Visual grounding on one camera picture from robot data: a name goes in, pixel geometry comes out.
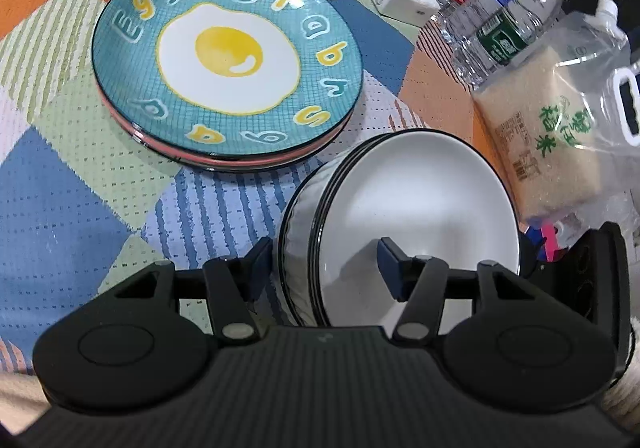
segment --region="green label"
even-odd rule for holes
[[[515,20],[506,11],[489,19],[476,35],[480,45],[500,65],[507,65],[511,58],[527,46],[518,34]]]
[[[560,104],[545,105],[540,109],[538,117],[548,133],[560,135],[569,146],[580,146],[580,141],[575,137],[576,134],[588,134],[593,126],[593,119],[589,111],[584,108],[578,110],[571,115],[568,111],[569,100],[560,96]],[[539,150],[542,157],[550,154],[556,147],[556,138],[545,134],[540,134],[536,138],[536,150]]]

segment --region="egg white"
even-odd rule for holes
[[[249,76],[228,77],[207,69],[196,55],[196,38],[209,27],[247,33],[262,48],[262,64]],[[249,70],[253,63],[232,69]],[[169,21],[158,36],[156,62],[165,84],[185,101],[223,114],[248,116],[279,105],[300,81],[300,59],[286,35],[253,13],[205,2]]]

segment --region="pink object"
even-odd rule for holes
[[[559,249],[558,241],[556,240],[556,229],[554,228],[551,222],[546,222],[540,228],[540,232],[542,233],[542,236],[546,238],[546,242],[545,242],[546,260],[548,262],[552,262],[553,259],[555,258],[556,251]]]

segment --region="bag handle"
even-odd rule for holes
[[[629,129],[629,125],[626,122],[625,105],[622,102],[622,94],[620,94],[620,87],[625,82],[629,82],[629,90],[631,97],[633,98],[634,110],[636,112],[636,121],[638,127],[640,127],[640,90],[638,89],[638,82],[636,76],[631,69],[622,67],[616,70],[611,77],[611,83],[613,87],[613,95],[616,99],[616,107],[618,108],[618,116],[620,117],[620,126],[622,127],[622,135],[625,136],[625,141],[631,146],[640,146],[640,134],[634,136]]]

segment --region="egg plate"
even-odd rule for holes
[[[322,137],[301,145],[293,150],[253,157],[219,158],[195,152],[188,152],[184,149],[176,148],[165,142],[159,141],[153,136],[150,136],[142,130],[132,126],[132,124],[123,118],[104,96],[102,96],[102,102],[120,127],[139,144],[142,144],[143,146],[146,146],[154,152],[158,152],[158,154],[164,155],[171,160],[181,162],[188,166],[195,166],[197,168],[203,168],[204,170],[220,172],[247,173],[273,170],[275,168],[282,168],[289,164],[302,161],[326,148],[346,126],[349,121],[349,117],[352,114],[352,112],[350,112],[343,122],[334,126],[331,131],[325,133]]]
[[[213,157],[304,146],[362,88],[358,45],[326,0],[110,0],[92,60],[132,126]]]

